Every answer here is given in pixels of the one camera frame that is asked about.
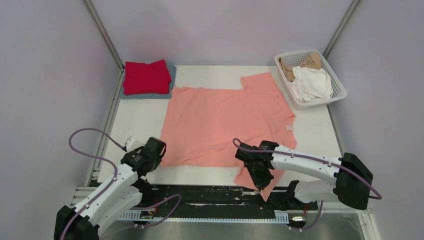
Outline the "salmon pink t shirt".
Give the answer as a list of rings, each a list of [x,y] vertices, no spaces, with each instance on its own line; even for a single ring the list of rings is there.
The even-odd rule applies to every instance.
[[[160,139],[163,167],[237,167],[234,182],[254,189],[233,139],[248,145],[271,141],[294,149],[295,114],[270,72],[240,78],[241,89],[175,87]]]

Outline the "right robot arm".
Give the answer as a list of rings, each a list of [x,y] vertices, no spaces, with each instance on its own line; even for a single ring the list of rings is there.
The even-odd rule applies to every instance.
[[[372,186],[373,174],[355,154],[318,156],[267,140],[258,146],[237,138],[232,143],[237,148],[235,158],[243,162],[253,186],[263,196],[273,190],[272,181],[277,171],[292,171],[314,178],[291,182],[285,201],[292,209],[315,201],[339,201],[350,208],[366,210],[370,199],[382,199]]]

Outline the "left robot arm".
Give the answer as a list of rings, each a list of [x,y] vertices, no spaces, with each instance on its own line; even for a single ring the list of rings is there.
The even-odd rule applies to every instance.
[[[55,240],[98,240],[122,214],[137,204],[149,206],[153,193],[143,179],[154,171],[167,145],[155,137],[128,150],[112,175],[73,207],[63,206],[56,215]]]

